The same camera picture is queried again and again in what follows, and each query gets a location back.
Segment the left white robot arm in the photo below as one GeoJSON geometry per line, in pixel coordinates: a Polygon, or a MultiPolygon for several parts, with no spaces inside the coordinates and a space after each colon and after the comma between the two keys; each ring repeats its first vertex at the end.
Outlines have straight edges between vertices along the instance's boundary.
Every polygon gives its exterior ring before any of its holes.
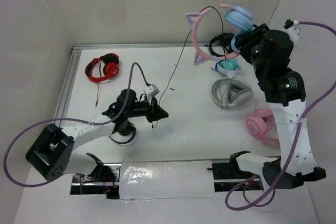
{"type": "Polygon", "coordinates": [[[136,128],[130,118],[146,117],[152,123],[168,118],[169,114],[159,106],[155,97],[137,99],[134,90],[122,90],[116,101],[99,117],[89,123],[58,127],[47,125],[26,153],[26,160],[45,180],[53,181],[63,174],[85,174],[91,181],[103,177],[103,162],[91,152],[76,153],[76,149],[101,137],[119,133],[129,139],[136,135],[136,128]]]}

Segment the blue pink cat-ear headphones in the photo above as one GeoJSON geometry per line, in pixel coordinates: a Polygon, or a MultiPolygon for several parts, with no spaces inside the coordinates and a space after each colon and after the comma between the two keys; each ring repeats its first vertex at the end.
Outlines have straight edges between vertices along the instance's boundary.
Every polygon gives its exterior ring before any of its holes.
{"type": "Polygon", "coordinates": [[[187,34],[187,37],[185,38],[185,42],[183,44],[181,53],[178,57],[177,63],[175,64],[174,70],[168,79],[168,82],[166,84],[166,87],[160,97],[158,98],[158,105],[160,105],[161,99],[165,95],[166,91],[168,90],[170,86],[170,82],[179,66],[181,57],[184,52],[184,48],[187,46],[187,43],[190,41],[192,46],[194,44],[197,44],[199,47],[199,43],[208,43],[208,41],[211,39],[212,36],[215,34],[223,34],[224,33],[224,20],[223,20],[223,14],[220,12],[222,9],[229,9],[231,10],[231,7],[234,7],[231,4],[217,4],[217,5],[209,5],[204,7],[200,11],[187,13],[184,16],[186,17],[188,24],[190,25],[190,31],[187,34]],[[202,25],[200,25],[201,20],[199,17],[205,17],[206,13],[213,12],[213,14],[210,14],[207,18],[205,18],[205,21],[202,25]]]}

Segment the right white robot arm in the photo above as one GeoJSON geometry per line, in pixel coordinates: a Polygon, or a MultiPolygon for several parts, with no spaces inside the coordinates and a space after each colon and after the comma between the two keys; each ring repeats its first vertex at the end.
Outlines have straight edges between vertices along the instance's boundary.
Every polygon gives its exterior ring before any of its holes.
{"type": "Polygon", "coordinates": [[[302,76],[289,68],[290,55],[300,37],[298,22],[284,30],[262,24],[239,32],[232,47],[253,66],[277,128],[280,157],[269,158],[244,152],[234,155],[229,172],[235,178],[251,172],[260,177],[264,190],[293,189],[326,177],[312,154],[305,122],[306,91],[302,76]]]}

